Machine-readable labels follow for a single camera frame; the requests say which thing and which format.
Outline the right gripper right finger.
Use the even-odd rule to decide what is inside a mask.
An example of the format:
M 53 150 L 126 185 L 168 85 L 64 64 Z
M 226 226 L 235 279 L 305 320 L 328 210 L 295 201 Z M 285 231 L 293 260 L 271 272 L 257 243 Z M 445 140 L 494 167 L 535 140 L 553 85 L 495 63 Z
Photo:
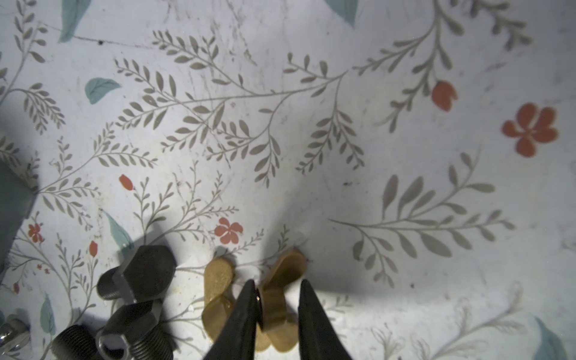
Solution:
M 304 279 L 298 300 L 298 351 L 301 360 L 351 360 L 320 300 Z

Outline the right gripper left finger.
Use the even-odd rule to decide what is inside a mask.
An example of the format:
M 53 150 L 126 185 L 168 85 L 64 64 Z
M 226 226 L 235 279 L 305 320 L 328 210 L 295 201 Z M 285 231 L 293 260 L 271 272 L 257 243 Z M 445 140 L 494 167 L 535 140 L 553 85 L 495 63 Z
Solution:
M 254 280 L 248 280 L 224 327 L 204 360 L 253 360 L 258 323 L 258 298 Z

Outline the brass wing nut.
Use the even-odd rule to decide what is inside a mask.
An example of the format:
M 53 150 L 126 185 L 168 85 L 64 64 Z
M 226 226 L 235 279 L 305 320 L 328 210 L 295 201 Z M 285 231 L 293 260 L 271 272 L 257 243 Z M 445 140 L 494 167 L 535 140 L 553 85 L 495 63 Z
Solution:
M 300 279 L 307 267 L 305 255 L 293 248 L 279 256 L 258 286 L 259 325 L 279 353 L 291 351 L 299 342 L 298 325 L 289 315 L 284 289 Z
M 233 264 L 223 257 L 213 259 L 207 267 L 205 267 L 205 306 L 201 314 L 201 320 L 205 332 L 213 344 L 235 307 L 235 302 L 227 296 L 234 277 L 235 269 Z M 258 323 L 256 324 L 255 353 L 260 353 L 270 348 L 271 342 L 268 337 L 262 333 L 259 325 L 261 309 L 258 291 L 257 298 Z

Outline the black hex bolt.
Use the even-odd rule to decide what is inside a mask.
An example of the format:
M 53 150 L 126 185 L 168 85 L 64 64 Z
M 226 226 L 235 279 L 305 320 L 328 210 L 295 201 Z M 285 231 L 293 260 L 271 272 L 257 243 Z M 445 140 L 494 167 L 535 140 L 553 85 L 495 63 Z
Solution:
M 104 300 L 121 299 L 126 305 L 162 299 L 175 271 L 176 259 L 168 247 L 143 245 L 100 276 L 97 294 Z
M 96 335 L 72 325 L 53 340 L 52 354 L 56 359 L 172 359 L 161 312 L 160 300 L 124 305 Z

